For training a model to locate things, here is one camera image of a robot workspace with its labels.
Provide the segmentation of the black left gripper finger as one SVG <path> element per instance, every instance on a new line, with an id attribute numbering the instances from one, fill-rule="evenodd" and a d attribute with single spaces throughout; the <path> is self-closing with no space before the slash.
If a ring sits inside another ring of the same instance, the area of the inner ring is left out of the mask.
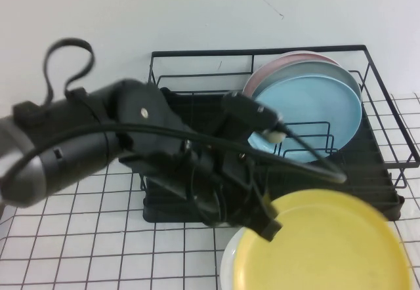
<path id="1" fill-rule="evenodd" d="M 277 220 L 278 215 L 279 212 L 271 201 L 260 202 L 252 214 L 252 230 L 266 241 L 272 241 L 282 228 L 282 224 Z"/>

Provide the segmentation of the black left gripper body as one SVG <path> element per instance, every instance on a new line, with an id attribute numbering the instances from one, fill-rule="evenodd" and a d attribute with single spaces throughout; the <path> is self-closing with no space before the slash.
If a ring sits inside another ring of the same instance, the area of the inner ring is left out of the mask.
<path id="1" fill-rule="evenodd" d="M 255 161 L 233 153 L 201 159 L 192 169 L 192 205 L 208 226 L 223 222 L 264 227 L 264 186 L 255 180 Z"/>

